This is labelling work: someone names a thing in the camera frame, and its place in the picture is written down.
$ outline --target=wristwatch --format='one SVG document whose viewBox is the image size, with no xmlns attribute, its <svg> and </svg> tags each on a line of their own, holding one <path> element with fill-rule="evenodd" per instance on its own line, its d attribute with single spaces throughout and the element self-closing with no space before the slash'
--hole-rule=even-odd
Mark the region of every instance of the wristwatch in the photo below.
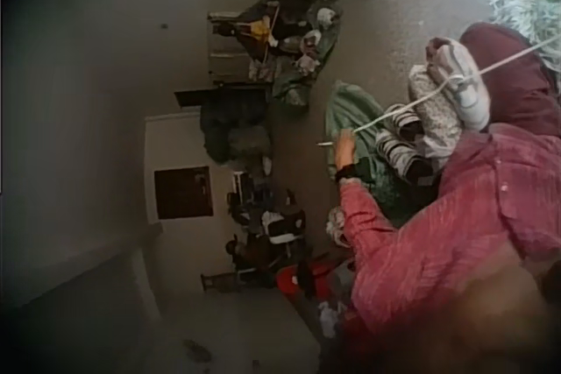
<svg viewBox="0 0 561 374">
<path fill-rule="evenodd" d="M 341 179 L 357 179 L 357 167 L 354 164 L 344 166 L 335 174 L 335 181 L 338 183 Z"/>
</svg>

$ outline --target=debris on floor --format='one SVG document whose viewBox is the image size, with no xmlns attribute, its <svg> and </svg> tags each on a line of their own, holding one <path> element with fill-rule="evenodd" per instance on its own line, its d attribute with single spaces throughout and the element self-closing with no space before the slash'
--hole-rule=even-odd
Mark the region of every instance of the debris on floor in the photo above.
<svg viewBox="0 0 561 374">
<path fill-rule="evenodd" d="M 211 363 L 212 354 L 208 349 L 190 339 L 183 341 L 183 347 L 189 359 L 194 363 Z"/>
</svg>

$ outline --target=red shirt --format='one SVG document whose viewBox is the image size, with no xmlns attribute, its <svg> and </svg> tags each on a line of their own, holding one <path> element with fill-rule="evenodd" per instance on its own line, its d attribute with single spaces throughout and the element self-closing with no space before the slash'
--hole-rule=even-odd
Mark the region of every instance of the red shirt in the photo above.
<svg viewBox="0 0 561 374">
<path fill-rule="evenodd" d="M 357 262 L 352 300 L 373 333 L 437 309 L 506 243 L 520 258 L 561 248 L 561 139 L 509 124 L 465 133 L 438 199 L 399 231 L 359 182 L 340 191 Z"/>
</svg>

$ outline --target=floor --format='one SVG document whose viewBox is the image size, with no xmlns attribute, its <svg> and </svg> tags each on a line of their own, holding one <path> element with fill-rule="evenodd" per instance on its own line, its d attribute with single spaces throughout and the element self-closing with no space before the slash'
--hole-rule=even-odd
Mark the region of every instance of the floor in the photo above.
<svg viewBox="0 0 561 374">
<path fill-rule="evenodd" d="M 189 360 L 185 339 L 207 348 L 213 362 Z M 277 290 L 193 294 L 166 311 L 144 368 L 137 372 L 310 374 L 318 353 L 317 341 Z M 259 368 L 253 361 L 259 361 Z"/>
<path fill-rule="evenodd" d="M 486 20 L 486 0 L 340 0 L 344 10 L 339 40 L 312 91 L 307 116 L 289 120 L 273 113 L 275 181 L 295 191 L 306 210 L 307 235 L 318 249 L 327 246 L 327 213 L 337 204 L 329 181 L 323 116 L 336 80 L 360 85 L 383 105 L 402 102 L 409 69 L 423 62 L 430 38 L 457 38 L 471 23 Z"/>
</svg>

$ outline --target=wall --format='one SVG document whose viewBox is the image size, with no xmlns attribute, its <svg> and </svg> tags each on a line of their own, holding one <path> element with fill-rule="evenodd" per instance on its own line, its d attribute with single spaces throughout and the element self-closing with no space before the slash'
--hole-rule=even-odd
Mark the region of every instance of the wall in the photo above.
<svg viewBox="0 0 561 374">
<path fill-rule="evenodd" d="M 4 366 L 8 358 L 21 372 L 138 372 L 159 316 L 142 278 L 126 254 L 5 314 Z"/>
<path fill-rule="evenodd" d="M 231 170 L 218 166 L 204 150 L 198 115 L 179 115 L 146 122 L 146 204 L 151 222 L 156 213 L 153 172 L 208 166 L 214 216 L 161 221 L 164 233 L 153 246 L 152 261 L 167 297 L 200 292 L 199 275 L 230 272 L 231 258 L 224 245 L 239 227 L 228 215 L 226 194 Z"/>
<path fill-rule="evenodd" d="M 208 86 L 206 13 L 254 1 L 3 4 L 9 301 L 27 302 L 80 272 L 67 261 L 145 229 L 143 117 L 177 112 L 175 90 Z"/>
</svg>

